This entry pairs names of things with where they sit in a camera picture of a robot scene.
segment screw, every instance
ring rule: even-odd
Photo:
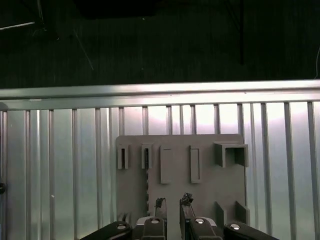
[[[158,219],[153,219],[153,220],[151,221],[151,223],[152,223],[152,224],[158,224],[158,223],[159,223],[159,220],[158,220]]]
[[[231,224],[230,227],[233,228],[234,230],[240,229],[240,226],[238,224]]]
[[[121,230],[121,229],[125,229],[126,225],[120,224],[119,226],[116,227],[117,229]]]
[[[195,222],[198,224],[203,224],[205,221],[203,221],[201,218],[197,218]]]

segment gray plastic holder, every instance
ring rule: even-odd
[[[119,136],[116,146],[117,212],[130,214],[131,224],[154,215],[156,199],[166,198],[168,239],[181,238],[184,193],[193,195],[197,216],[220,227],[249,224],[248,146],[240,134]]]

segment cable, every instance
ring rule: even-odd
[[[320,53],[320,45],[319,45],[318,53],[317,53],[317,55],[316,55],[316,60],[315,60],[315,77],[314,77],[314,79],[317,79],[317,77],[318,77],[318,60],[319,60],[319,53]]]

